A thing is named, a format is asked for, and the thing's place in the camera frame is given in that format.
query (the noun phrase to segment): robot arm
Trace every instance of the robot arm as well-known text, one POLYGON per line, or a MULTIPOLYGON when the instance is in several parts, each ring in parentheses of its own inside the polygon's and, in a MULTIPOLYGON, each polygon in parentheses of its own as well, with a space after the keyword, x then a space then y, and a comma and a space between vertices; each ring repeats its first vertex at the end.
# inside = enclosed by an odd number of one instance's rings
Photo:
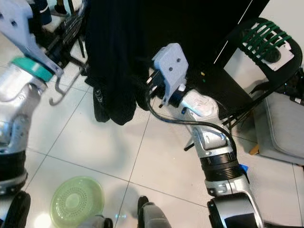
POLYGON ((150 95, 163 94, 163 105, 181 105, 189 121, 165 119, 150 110, 160 120, 189 124, 192 138, 205 173, 210 222, 214 228, 263 228, 263 222, 249 187, 246 173, 237 160, 236 146, 219 119, 217 102, 196 90, 186 92, 188 63, 179 44, 163 47, 153 58, 155 72, 149 79, 150 95))
MULTIPOLYGON (((69 54, 81 34, 86 7, 87 2, 83 0, 77 15, 62 22, 54 33, 49 33, 42 29, 33 1, 0 0, 0 31, 26 56, 14 59, 0 76, 1 228, 25 226, 30 205, 30 196, 20 191, 28 177, 24 168, 25 150, 32 114, 47 89, 46 82, 56 75, 56 90, 63 98, 80 73, 86 70, 85 63, 69 54), (59 88, 62 68, 70 61, 80 67, 80 72, 67 91, 62 91, 59 88)), ((50 102, 55 105, 62 98, 50 102)))

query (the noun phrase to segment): shoe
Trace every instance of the shoe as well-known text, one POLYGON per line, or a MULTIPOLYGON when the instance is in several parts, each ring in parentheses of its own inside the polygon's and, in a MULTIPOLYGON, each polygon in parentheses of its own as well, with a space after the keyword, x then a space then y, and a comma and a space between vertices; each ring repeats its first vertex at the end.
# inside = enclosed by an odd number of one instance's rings
POLYGON ((62 17, 62 18, 67 18, 70 16, 70 14, 66 11, 64 6, 59 6, 55 5, 50 8, 51 10, 51 15, 57 16, 57 17, 62 17))
POLYGON ((107 122, 110 119, 105 106, 104 106, 104 97, 102 95, 101 89, 93 89, 93 102, 94 102, 94 113, 95 119, 98 122, 107 122))
POLYGON ((113 221, 110 218, 106 218, 104 221, 104 228, 113 228, 113 221))
POLYGON ((141 196, 137 201, 138 228, 144 228, 143 206, 149 202, 146 196, 141 196))
POLYGON ((140 209, 146 204, 149 203, 149 199, 146 196, 141 196, 137 202, 137 215, 139 215, 140 209))
POLYGON ((3 228, 20 228, 25 227, 27 222, 29 207, 30 207, 30 195, 26 192, 20 191, 12 201, 3 228))

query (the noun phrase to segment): black cloth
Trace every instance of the black cloth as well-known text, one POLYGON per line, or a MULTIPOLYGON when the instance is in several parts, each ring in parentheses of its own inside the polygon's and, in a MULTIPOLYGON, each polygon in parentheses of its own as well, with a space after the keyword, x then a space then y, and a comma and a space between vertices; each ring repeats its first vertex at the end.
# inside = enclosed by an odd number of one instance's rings
POLYGON ((132 120, 136 101, 148 110, 144 89, 134 86, 134 75, 146 81, 148 67, 141 25, 141 0, 92 0, 85 35, 90 75, 86 83, 101 89, 103 105, 119 125, 132 120))

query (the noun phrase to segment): white tile floor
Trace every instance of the white tile floor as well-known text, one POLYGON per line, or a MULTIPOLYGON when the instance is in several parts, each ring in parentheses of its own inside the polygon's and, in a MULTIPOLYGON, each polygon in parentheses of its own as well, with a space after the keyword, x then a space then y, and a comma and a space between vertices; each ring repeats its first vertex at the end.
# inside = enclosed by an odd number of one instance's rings
MULTIPOLYGON (((5 42, 0 36, 0 44, 5 42)), ((1 73, 18 50, 13 45, 0 48, 1 73)), ((76 71, 72 65, 66 69, 63 89, 76 71)), ((123 127, 113 122, 97 123, 92 88, 84 78, 79 78, 56 107, 48 103, 49 98, 58 98, 54 80, 48 86, 34 113, 28 144, 29 179, 24 190, 31 195, 32 204, 27 228, 54 227, 49 218, 52 196, 61 183, 79 175, 101 183, 106 200, 104 215, 112 218, 117 228, 136 227, 140 195, 156 202, 174 228, 211 227, 206 208, 210 196, 199 159, 194 149, 183 150, 190 140, 186 127, 162 123, 139 108, 123 127)), ((182 118, 176 110, 159 109, 159 102, 154 102, 158 113, 182 118)), ((263 218, 282 225, 303 225, 303 169, 248 155, 257 141, 252 119, 238 125, 233 135, 240 163, 249 166, 251 189, 263 218)))

